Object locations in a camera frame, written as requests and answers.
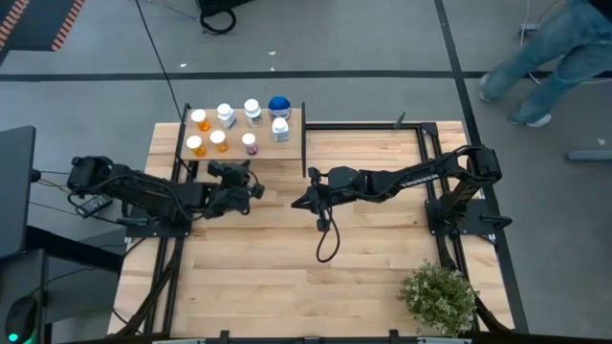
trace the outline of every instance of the concrete floor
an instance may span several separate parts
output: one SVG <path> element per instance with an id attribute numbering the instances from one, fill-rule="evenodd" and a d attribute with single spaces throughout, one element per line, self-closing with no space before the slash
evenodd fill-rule
<path id="1" fill-rule="evenodd" d="M 166 1 L 196 13 L 193 0 Z M 536 20 L 552 2 L 533 3 L 530 18 Z M 464 71 L 487 71 L 516 51 L 523 2 L 444 4 Z M 428 0 L 255 0 L 237 9 L 238 25 L 225 36 L 201 34 L 194 20 L 160 0 L 142 1 L 142 9 L 172 73 L 268 72 L 272 67 L 450 71 L 436 9 Z M 0 75 L 160 71 L 134 0 L 88 0 L 60 52 L 11 52 L 0 66 Z M 202 79 L 173 80 L 172 85 L 181 107 L 184 102 L 213 107 L 222 101 L 237 107 L 247 97 L 284 95 L 306 101 L 311 120 L 394 119 L 402 111 L 408 120 L 464 119 L 451 78 Z M 609 148 L 612 118 L 606 97 L 612 83 L 578 87 L 554 109 L 550 126 L 539 130 L 512 127 L 504 119 L 534 88 L 531 81 L 519 82 L 498 104 L 478 100 L 476 79 L 467 85 L 482 141 L 497 150 L 502 163 L 504 179 L 495 190 L 502 213 L 514 219 L 507 235 L 530 331 L 612 338 L 612 236 L 607 230 L 612 165 L 573 164 L 563 157 L 572 148 Z M 154 123 L 177 120 L 163 81 L 0 82 L 0 103 L 0 129 L 34 125 L 34 165 L 56 171 L 69 170 L 77 155 L 106 155 L 142 168 Z M 604 146 L 598 139 L 605 140 Z M 69 209 L 62 194 L 42 186 L 33 188 L 32 200 Z M 29 220 L 79 240 L 115 233 L 108 224 L 35 206 Z M 120 235 L 111 234 L 90 240 L 120 244 Z M 62 286 L 116 281 L 113 275 L 77 277 Z M 92 312 L 58 323 L 55 342 L 102 337 L 115 291 L 107 292 L 92 301 Z"/>

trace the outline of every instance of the jeans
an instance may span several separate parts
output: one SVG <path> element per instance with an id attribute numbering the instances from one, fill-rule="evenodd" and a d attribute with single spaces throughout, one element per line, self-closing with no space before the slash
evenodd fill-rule
<path id="1" fill-rule="evenodd" d="M 491 101 L 502 97 L 528 72 L 561 55 L 565 56 L 557 69 L 510 115 L 511 121 L 542 119 L 567 91 L 612 70 L 612 23 L 588 0 L 569 0 L 529 45 L 489 74 L 482 95 Z"/>

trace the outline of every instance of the wooden board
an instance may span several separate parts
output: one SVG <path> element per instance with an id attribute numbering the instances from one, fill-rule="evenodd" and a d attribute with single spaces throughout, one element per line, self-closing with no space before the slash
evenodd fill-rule
<path id="1" fill-rule="evenodd" d="M 217 118 L 216 109 L 206 109 L 207 118 L 210 122 L 210 129 L 202 132 L 198 129 L 197 124 L 191 120 L 191 111 L 187 116 L 186 132 L 183 142 L 183 150 L 181 158 L 186 161 L 209 161 L 209 160 L 301 160 L 302 158 L 302 110 L 292 109 L 291 116 L 287 120 L 289 124 L 289 140 L 285 142 L 275 142 L 272 133 L 272 119 L 268 115 L 268 109 L 262 109 L 262 118 L 264 123 L 262 126 L 253 128 L 249 126 L 244 109 L 235 109 L 238 121 L 234 126 L 226 130 L 221 126 L 219 118 Z M 210 133 L 215 130 L 222 130 L 226 133 L 226 140 L 229 145 L 229 150 L 224 153 L 219 153 L 214 149 L 214 144 L 210 142 Z M 259 145 L 259 153 L 254 156 L 247 154 L 245 145 L 242 143 L 242 136 L 252 133 L 255 134 L 255 140 Z M 186 140 L 191 136 L 199 136 L 204 142 L 207 149 L 207 155 L 202 158 L 196 157 L 193 152 L 187 148 Z"/>
<path id="2" fill-rule="evenodd" d="M 461 122 L 438 126 L 444 151 L 466 143 Z M 169 176 L 170 137 L 177 131 L 177 124 L 156 126 L 147 173 Z M 309 131 L 307 163 L 323 172 L 339 165 L 400 169 L 420 161 L 411 133 Z M 290 208 L 309 184 L 301 177 L 300 161 L 254 161 L 251 168 L 267 187 L 263 199 L 252 202 L 251 215 L 230 213 L 198 222 L 186 240 L 172 336 L 217 337 L 221 330 L 234 337 L 387 336 L 389 329 L 415 335 L 419 325 L 395 296 L 398 283 L 425 259 L 438 262 L 426 228 L 425 187 L 406 189 L 384 204 L 335 208 L 341 247 L 333 261 L 320 264 L 315 258 L 317 217 Z M 200 171 L 200 180 L 213 180 L 205 164 Z M 322 255 L 334 243 L 330 235 Z M 157 240 L 149 239 L 126 258 L 115 302 L 121 315 L 133 313 L 148 293 L 155 247 Z M 474 288 L 512 327 L 492 245 L 466 238 L 464 250 Z M 120 327 L 113 317 L 109 332 Z"/>

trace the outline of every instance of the green plant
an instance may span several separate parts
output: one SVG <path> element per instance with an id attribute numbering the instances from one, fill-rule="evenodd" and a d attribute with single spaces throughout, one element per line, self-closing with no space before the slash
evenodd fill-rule
<path id="1" fill-rule="evenodd" d="M 398 299 L 419 323 L 456 337 L 471 328 L 476 295 L 478 292 L 461 272 L 425 261 L 414 275 L 402 281 Z"/>

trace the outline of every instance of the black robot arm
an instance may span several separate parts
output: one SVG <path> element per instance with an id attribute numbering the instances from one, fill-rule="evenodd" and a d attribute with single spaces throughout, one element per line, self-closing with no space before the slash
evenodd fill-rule
<path id="1" fill-rule="evenodd" d="M 221 177 L 220 183 L 174 183 L 113 163 L 105 157 L 73 159 L 68 179 L 68 201 L 85 195 L 106 195 L 144 209 L 160 223 L 177 225 L 200 218 L 223 216 L 226 211 L 250 212 L 249 199 L 261 198 L 265 187 L 242 164 L 210 161 L 208 173 Z M 255 183 L 249 185 L 251 176 Z"/>
<path id="2" fill-rule="evenodd" d="M 463 168 L 459 158 L 468 157 L 469 169 Z M 468 201 L 478 190 L 494 184 L 502 177 L 495 152 L 482 146 L 462 146 L 442 157 L 422 162 L 398 171 L 355 170 L 346 166 L 332 168 L 321 174 L 316 168 L 308 169 L 311 186 L 292 207 L 308 209 L 319 216 L 317 229 L 329 230 L 330 220 L 325 216 L 336 205 L 354 201 L 382 203 L 395 197 L 405 188 L 454 177 L 460 182 L 440 199 L 440 216 L 451 219 L 465 213 Z M 327 177 L 328 184 L 321 183 Z"/>

